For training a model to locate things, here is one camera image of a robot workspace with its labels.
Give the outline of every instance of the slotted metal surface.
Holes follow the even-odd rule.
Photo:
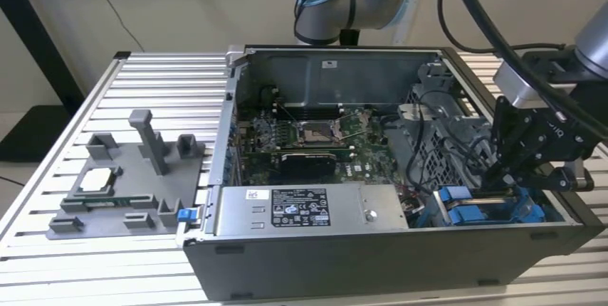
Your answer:
[[[493,56],[463,54],[489,90]],[[150,108],[167,140],[185,132],[206,141],[198,200],[209,165],[226,82],[224,54],[135,54],[114,61],[86,107],[51,150],[0,222],[0,302],[7,305],[197,305],[206,295],[173,235],[49,241],[45,232],[89,156],[93,132],[138,141],[126,127],[134,108]],[[584,201],[608,223],[608,161],[602,147],[587,160],[596,190]],[[396,295],[278,301],[266,305],[608,305],[608,231],[575,254],[544,259],[504,287]]]

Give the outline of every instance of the floor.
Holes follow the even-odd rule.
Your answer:
[[[0,112],[0,139],[11,132],[12,127],[22,119],[24,112]],[[0,176],[26,184],[31,175],[35,173],[39,163],[14,163],[0,162]],[[8,207],[15,200],[22,186],[0,180],[0,217],[4,216]]]

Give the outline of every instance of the beige wall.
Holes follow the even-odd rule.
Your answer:
[[[480,0],[511,43],[571,43],[606,0]],[[487,46],[484,35],[461,0],[445,0],[445,18],[456,38],[469,46]],[[436,0],[420,0],[407,45],[449,45],[437,22]]]
[[[147,51],[224,51],[232,43],[294,43],[294,0],[111,1]],[[572,41],[603,1],[481,0],[512,43]],[[94,86],[115,52],[137,51],[137,44],[121,28],[105,0],[31,2],[74,76],[87,90]],[[484,36],[460,0],[445,0],[445,6],[457,38],[471,46],[485,45]],[[361,43],[389,45],[392,38],[393,29],[365,31]],[[448,45],[439,28],[436,0],[420,0],[404,43],[411,46]],[[0,47],[3,51],[11,50],[4,44]],[[49,95],[47,87],[41,86],[39,90],[32,94]]]
[[[59,98],[11,23],[0,11],[0,112],[58,105]]]
[[[147,51],[225,51],[294,43],[294,0],[111,0]],[[32,0],[62,55],[90,88],[118,50],[137,50],[105,0]],[[364,44],[391,44],[393,30]]]

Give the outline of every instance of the blue latch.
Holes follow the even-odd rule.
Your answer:
[[[457,206],[448,214],[456,226],[485,221],[484,213],[476,205]]]
[[[194,223],[200,217],[198,209],[182,209],[178,211],[178,222]]]
[[[444,186],[439,190],[439,195],[444,202],[451,200],[471,199],[473,198],[472,192],[467,186]]]

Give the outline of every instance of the robotic arm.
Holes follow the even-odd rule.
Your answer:
[[[330,45],[342,30],[383,28],[400,19],[407,0],[298,0],[294,35],[302,44]]]
[[[608,3],[579,33],[574,46],[563,51],[526,53],[523,61],[551,87],[608,125]],[[485,172],[485,188],[500,186],[507,177],[526,187],[563,192],[592,190],[594,180],[583,160],[603,138],[579,120],[550,108],[508,62],[495,82],[506,96],[496,105],[492,140],[499,158]],[[555,161],[566,162],[564,167],[548,175],[538,173],[543,164]]]

